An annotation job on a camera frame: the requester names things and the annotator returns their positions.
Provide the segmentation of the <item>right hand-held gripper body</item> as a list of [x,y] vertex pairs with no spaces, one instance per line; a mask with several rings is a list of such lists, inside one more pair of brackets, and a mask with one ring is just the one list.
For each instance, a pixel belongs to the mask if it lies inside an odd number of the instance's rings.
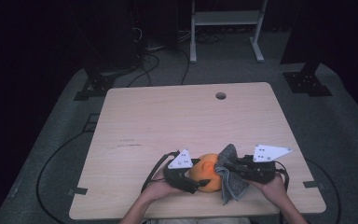
[[246,164],[240,165],[247,170],[247,175],[241,177],[261,184],[267,184],[273,180],[276,173],[288,176],[286,168],[280,163],[282,169],[277,169],[278,159],[292,152],[288,147],[274,147],[256,145],[253,155],[245,155]]

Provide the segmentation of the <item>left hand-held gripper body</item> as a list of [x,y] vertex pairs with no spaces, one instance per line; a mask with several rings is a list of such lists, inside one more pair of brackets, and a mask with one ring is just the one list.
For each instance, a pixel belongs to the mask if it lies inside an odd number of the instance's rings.
[[163,169],[165,181],[173,188],[194,194],[200,184],[186,175],[194,164],[187,149],[178,151]]

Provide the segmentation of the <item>orange plush toy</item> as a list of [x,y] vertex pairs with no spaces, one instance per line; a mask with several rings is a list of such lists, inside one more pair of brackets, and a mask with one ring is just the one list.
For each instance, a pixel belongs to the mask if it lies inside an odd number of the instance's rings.
[[214,192],[222,188],[220,175],[214,170],[218,155],[215,153],[205,154],[199,157],[199,161],[188,171],[189,177],[195,181],[209,179],[205,187],[199,187],[203,192]]

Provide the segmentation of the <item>person's right hand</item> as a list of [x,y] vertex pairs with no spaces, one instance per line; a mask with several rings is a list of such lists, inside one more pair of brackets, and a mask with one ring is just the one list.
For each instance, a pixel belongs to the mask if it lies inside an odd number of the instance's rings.
[[250,181],[250,184],[259,189],[267,200],[279,208],[284,207],[289,202],[282,176],[279,173],[276,173],[273,180],[267,184],[261,184],[254,181]]

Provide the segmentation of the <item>person's left hand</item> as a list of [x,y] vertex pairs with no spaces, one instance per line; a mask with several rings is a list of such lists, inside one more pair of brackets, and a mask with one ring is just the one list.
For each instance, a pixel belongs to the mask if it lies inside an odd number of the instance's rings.
[[145,190],[140,194],[139,200],[141,204],[150,205],[151,203],[171,196],[176,193],[181,193],[181,190],[172,187],[165,180],[162,170],[158,170]]

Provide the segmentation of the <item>dark tape strip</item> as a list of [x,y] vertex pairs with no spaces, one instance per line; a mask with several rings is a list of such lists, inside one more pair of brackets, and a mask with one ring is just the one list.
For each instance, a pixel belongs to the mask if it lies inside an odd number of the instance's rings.
[[318,190],[325,189],[325,185],[323,183],[317,182],[317,181],[305,181],[303,183],[303,185],[306,189],[313,189],[313,188],[316,188]]
[[74,188],[74,189],[69,189],[67,194],[70,195],[70,196],[75,196],[76,194],[86,195],[87,192],[88,192],[88,189]]

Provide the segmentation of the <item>black stand with bolted base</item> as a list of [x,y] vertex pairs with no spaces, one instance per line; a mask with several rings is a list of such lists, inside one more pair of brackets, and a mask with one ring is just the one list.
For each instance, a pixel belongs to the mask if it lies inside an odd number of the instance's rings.
[[319,28],[321,19],[312,0],[300,0],[293,29],[287,41],[281,64],[303,63],[299,71],[284,72],[292,93],[307,93],[310,97],[331,96],[330,90],[315,73],[322,63],[325,32]]

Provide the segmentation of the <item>black tape floor marking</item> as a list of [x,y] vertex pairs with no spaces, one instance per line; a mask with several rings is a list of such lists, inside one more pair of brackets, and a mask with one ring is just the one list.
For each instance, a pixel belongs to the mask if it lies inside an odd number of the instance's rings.
[[83,133],[94,133],[97,127],[97,123],[99,120],[100,115],[97,113],[89,114],[86,123],[83,126],[82,132]]

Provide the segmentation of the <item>black stand with slotted base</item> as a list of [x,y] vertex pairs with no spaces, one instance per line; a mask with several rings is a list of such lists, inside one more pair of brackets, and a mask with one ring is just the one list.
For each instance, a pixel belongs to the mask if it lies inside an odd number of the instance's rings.
[[87,85],[76,99],[105,96],[118,77],[139,64],[130,0],[67,0],[77,31]]

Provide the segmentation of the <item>white metal stand frame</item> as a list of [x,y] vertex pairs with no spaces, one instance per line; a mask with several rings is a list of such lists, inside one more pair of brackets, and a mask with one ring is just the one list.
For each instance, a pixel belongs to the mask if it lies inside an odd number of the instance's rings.
[[199,12],[195,7],[195,0],[192,0],[191,25],[190,25],[190,46],[189,61],[197,62],[196,28],[201,26],[230,26],[230,25],[254,25],[255,33],[249,38],[255,58],[259,63],[265,61],[258,45],[262,24],[269,0],[262,0],[258,10],[242,11],[205,11]]

